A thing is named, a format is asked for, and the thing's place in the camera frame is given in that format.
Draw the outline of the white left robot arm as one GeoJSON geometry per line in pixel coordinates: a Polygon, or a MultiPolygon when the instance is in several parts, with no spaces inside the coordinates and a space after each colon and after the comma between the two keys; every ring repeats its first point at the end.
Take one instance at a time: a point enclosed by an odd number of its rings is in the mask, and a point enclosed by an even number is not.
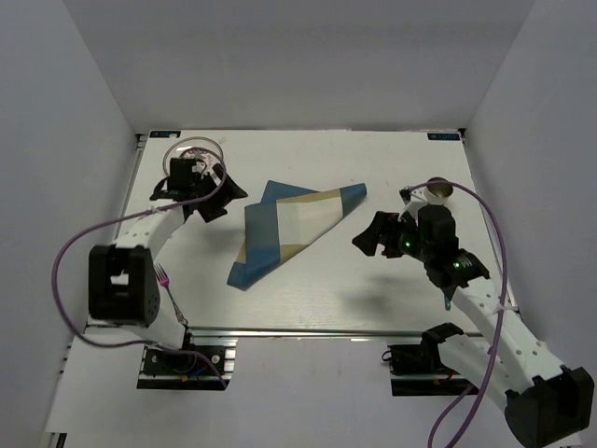
{"type": "Polygon", "coordinates": [[[167,347],[165,361],[175,371],[191,370],[197,349],[185,342],[187,325],[160,302],[155,258],[193,214],[209,223],[226,206],[247,193],[233,182],[223,161],[208,161],[209,150],[197,159],[170,159],[169,174],[156,184],[147,209],[109,245],[89,254],[90,317],[125,327],[146,344],[167,347]]]}

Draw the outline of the blue tan white cloth napkin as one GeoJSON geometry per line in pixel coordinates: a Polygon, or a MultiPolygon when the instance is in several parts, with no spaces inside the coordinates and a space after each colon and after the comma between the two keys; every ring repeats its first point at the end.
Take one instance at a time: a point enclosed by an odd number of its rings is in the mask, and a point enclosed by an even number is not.
{"type": "Polygon", "coordinates": [[[273,180],[244,208],[244,241],[227,285],[246,290],[332,230],[365,200],[364,183],[315,191],[273,180]]]}

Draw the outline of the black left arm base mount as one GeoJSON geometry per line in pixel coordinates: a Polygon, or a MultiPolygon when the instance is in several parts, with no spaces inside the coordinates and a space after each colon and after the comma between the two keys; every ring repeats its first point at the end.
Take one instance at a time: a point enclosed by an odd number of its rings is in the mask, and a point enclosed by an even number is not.
{"type": "Polygon", "coordinates": [[[226,384],[220,382],[202,358],[147,348],[142,356],[136,387],[146,390],[224,391],[234,370],[236,342],[206,340],[206,344],[192,344],[190,349],[205,355],[226,384]]]}

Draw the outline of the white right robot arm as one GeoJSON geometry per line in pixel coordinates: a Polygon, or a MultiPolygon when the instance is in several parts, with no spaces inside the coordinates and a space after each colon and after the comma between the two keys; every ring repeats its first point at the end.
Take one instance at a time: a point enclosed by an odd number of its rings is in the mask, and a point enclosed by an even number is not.
{"type": "Polygon", "coordinates": [[[593,379],[583,368],[566,367],[500,302],[486,267],[461,248],[448,208],[425,205],[415,217],[379,212],[353,244],[368,257],[417,259],[447,301],[475,324],[489,349],[452,323],[442,324],[423,333],[422,363],[464,376],[503,412],[522,446],[545,447],[589,426],[593,379]]]}

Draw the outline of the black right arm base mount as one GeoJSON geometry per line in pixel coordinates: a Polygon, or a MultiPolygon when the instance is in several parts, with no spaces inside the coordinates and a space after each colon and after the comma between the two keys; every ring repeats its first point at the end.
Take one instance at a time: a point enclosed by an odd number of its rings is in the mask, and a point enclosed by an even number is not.
{"type": "Polygon", "coordinates": [[[460,373],[434,364],[420,345],[389,345],[382,362],[389,367],[393,397],[456,397],[470,387],[460,373]]]}

